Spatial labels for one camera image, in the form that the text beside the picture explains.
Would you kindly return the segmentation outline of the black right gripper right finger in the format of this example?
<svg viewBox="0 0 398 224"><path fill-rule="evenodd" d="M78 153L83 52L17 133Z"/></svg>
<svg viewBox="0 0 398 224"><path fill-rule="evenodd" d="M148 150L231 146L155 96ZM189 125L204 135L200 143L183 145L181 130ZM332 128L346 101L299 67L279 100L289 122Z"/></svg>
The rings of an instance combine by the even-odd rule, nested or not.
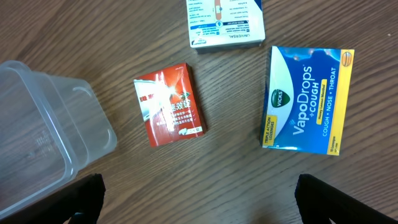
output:
<svg viewBox="0 0 398 224"><path fill-rule="evenodd" d="M397 224L310 174L299 175L295 199L304 224Z"/></svg>

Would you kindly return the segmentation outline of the white bandage box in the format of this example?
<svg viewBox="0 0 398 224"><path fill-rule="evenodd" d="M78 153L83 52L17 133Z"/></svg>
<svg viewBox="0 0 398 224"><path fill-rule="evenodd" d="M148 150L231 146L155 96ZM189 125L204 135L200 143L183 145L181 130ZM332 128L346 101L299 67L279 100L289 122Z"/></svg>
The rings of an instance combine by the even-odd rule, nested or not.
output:
<svg viewBox="0 0 398 224"><path fill-rule="evenodd" d="M266 39L261 0L186 0L191 48L199 54L260 46Z"/></svg>

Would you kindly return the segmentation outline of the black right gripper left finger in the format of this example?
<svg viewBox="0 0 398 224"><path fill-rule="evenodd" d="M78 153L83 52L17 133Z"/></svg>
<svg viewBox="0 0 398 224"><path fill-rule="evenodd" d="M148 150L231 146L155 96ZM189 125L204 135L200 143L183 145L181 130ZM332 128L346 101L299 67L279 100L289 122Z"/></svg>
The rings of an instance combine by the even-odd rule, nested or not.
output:
<svg viewBox="0 0 398 224"><path fill-rule="evenodd" d="M96 224L106 187L101 174L90 174L1 220L3 224Z"/></svg>

